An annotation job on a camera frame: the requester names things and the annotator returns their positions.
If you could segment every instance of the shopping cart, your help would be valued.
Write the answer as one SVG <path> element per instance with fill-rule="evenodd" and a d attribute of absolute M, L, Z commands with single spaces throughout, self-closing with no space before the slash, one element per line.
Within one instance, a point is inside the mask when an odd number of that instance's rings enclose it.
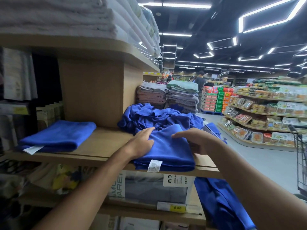
<path fill-rule="evenodd" d="M 297 188 L 301 194 L 296 196 L 307 201 L 307 142 L 304 142 L 302 133 L 298 131 L 307 129 L 307 126 L 289 125 L 289 129 L 294 135 L 294 146 L 297 149 Z"/>

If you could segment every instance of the forearm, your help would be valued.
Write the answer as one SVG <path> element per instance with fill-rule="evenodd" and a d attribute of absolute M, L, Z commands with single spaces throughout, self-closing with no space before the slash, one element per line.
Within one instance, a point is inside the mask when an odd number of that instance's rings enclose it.
<path fill-rule="evenodd" d="M 220 141 L 208 151 L 257 229 L 305 229 L 307 205 Z"/>
<path fill-rule="evenodd" d="M 116 151 L 33 230 L 88 230 L 111 185 L 129 160 L 123 149 Z"/>

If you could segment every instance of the mint green towel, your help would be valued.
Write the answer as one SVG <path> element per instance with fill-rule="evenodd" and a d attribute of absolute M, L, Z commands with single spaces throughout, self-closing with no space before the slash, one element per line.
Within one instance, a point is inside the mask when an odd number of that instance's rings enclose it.
<path fill-rule="evenodd" d="M 172 80 L 166 87 L 181 92 L 198 93 L 198 85 L 194 82 Z"/>

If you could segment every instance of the left hand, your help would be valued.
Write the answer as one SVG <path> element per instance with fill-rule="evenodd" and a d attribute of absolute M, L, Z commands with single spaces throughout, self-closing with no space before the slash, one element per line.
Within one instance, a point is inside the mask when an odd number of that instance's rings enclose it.
<path fill-rule="evenodd" d="M 130 160 L 144 156 L 154 145 L 154 140 L 148 140 L 155 127 L 150 127 L 139 131 L 130 139 L 122 149 L 128 154 Z"/>

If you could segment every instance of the grocery shelf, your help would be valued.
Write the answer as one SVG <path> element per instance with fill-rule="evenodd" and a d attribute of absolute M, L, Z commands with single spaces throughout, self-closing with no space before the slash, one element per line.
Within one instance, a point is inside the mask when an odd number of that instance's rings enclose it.
<path fill-rule="evenodd" d="M 234 117 L 231 117 L 229 115 L 225 115 L 227 118 L 239 123 L 240 125 L 244 126 L 244 127 L 248 127 L 248 128 L 251 128 L 251 129 L 255 129 L 255 130 L 259 130 L 259 131 L 278 131 L 278 132 L 289 132 L 291 133 L 290 130 L 282 130 L 282 129 L 267 129 L 267 128 L 259 128 L 259 127 L 253 127 L 252 125 L 250 124 L 245 124 L 245 123 L 242 123 L 240 122 L 239 120 L 237 120 L 236 118 Z"/>
<path fill-rule="evenodd" d="M 43 188 L 30 184 L 25 187 L 24 192 L 18 197 L 18 201 L 23 205 L 31 205 L 38 207 L 55 207 L 65 195 L 58 195 L 51 193 Z M 108 203 L 103 203 L 98 213 L 107 214 L 111 216 L 125 216 L 132 218 L 142 218 L 149 220 L 160 220 L 160 221 L 173 221 L 185 224 L 196 224 L 196 225 L 206 225 L 206 217 L 204 211 L 201 207 L 199 197 L 197 195 L 195 186 L 191 192 L 190 201 L 188 205 L 198 206 L 198 213 L 174 213 L 167 211 L 159 211 L 155 209 L 145 209 L 145 208 L 135 208 L 131 206 L 124 205 L 112 205 Z"/>
<path fill-rule="evenodd" d="M 245 97 L 251 97 L 251 98 L 256 98 L 256 99 L 263 99 L 263 100 L 269 100 L 269 101 L 286 101 L 286 102 L 305 102 L 305 101 L 298 101 L 298 100 L 289 100 L 289 99 L 279 99 L 279 98 L 266 98 L 266 97 L 255 97 L 251 95 L 245 95 L 245 94 L 239 94 L 239 93 L 234 93 L 235 95 L 241 95 Z"/>
<path fill-rule="evenodd" d="M 250 113 L 253 113 L 253 114 L 257 114 L 257 115 L 270 115 L 270 116 L 280 116 L 280 117 L 291 117 L 291 118 L 301 118 L 301 119 L 307 119 L 307 116 L 296 116 L 296 115 L 279 115 L 279 114 L 268 114 L 268 113 L 259 113 L 259 112 L 253 112 L 251 110 L 247 110 L 247 109 L 244 109 L 242 107 L 238 107 L 238 106 L 234 106 L 234 105 L 231 105 L 231 104 L 228 104 L 228 106 L 231 106 L 231 107 L 235 107 L 235 108 L 238 108 L 240 110 L 244 110 L 246 112 L 250 112 Z"/>
<path fill-rule="evenodd" d="M 67 164 L 72 166 L 99 167 L 121 146 L 123 146 L 132 134 L 120 131 L 116 128 L 98 127 L 75 151 L 44 153 L 37 152 L 30 155 L 26 152 L 7 151 L 5 156 L 8 159 L 17 161 L 35 161 L 57 164 Z M 219 170 L 208 155 L 195 154 L 196 167 L 190 172 L 163 172 L 167 174 L 182 174 L 188 176 L 205 178 L 222 178 Z M 135 170 L 133 163 L 125 166 L 125 170 Z"/>
<path fill-rule="evenodd" d="M 132 44 L 121 40 L 41 34 L 0 34 L 0 46 L 28 50 L 57 58 L 117 60 L 137 69 L 159 72 L 159 68 Z"/>
<path fill-rule="evenodd" d="M 254 143 L 247 139 L 240 139 L 236 135 L 232 134 L 222 123 L 218 123 L 219 128 L 221 128 L 227 135 L 229 135 L 232 139 L 238 142 L 241 145 L 253 148 L 262 148 L 262 149 L 272 149 L 272 150 L 280 150 L 280 151 L 291 151 L 296 152 L 296 147 L 291 146 L 280 146 L 266 143 Z"/>

